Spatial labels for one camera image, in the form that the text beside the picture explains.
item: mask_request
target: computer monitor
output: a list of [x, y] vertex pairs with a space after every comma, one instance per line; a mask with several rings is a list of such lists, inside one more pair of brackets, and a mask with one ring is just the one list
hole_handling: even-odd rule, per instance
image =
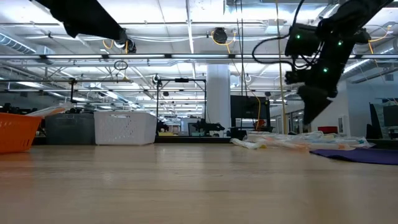
[[398, 105], [383, 107], [383, 114], [386, 127], [398, 126]]
[[267, 126], [271, 126], [269, 112], [269, 100], [266, 97], [259, 97], [261, 102], [259, 116], [259, 101], [254, 96], [231, 96], [231, 125], [236, 126], [236, 118], [266, 119]]
[[203, 129], [199, 129], [197, 130], [196, 127], [194, 127], [194, 125], [196, 125], [196, 123], [188, 123], [188, 134], [189, 136], [204, 136], [205, 132]]

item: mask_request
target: orange basket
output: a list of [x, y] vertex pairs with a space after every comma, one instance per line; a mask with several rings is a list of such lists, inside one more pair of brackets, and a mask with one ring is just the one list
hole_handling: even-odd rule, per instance
[[41, 117], [0, 113], [0, 153], [30, 149]]

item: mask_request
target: white pillar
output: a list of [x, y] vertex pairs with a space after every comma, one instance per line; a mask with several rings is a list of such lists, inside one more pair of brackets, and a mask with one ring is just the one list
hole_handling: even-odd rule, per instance
[[206, 122], [220, 123], [225, 128], [220, 137], [231, 127], [229, 65], [207, 65], [207, 113]]

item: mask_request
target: white basket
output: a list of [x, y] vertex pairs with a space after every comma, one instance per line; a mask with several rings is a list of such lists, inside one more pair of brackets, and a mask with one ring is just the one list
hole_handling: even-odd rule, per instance
[[145, 112], [95, 112], [97, 145], [144, 145], [155, 142], [157, 118]]

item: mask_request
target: gray bin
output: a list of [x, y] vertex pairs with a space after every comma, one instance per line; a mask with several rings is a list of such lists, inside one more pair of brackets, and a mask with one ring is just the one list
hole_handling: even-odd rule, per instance
[[47, 144], [95, 145], [93, 114], [56, 114], [45, 118]]

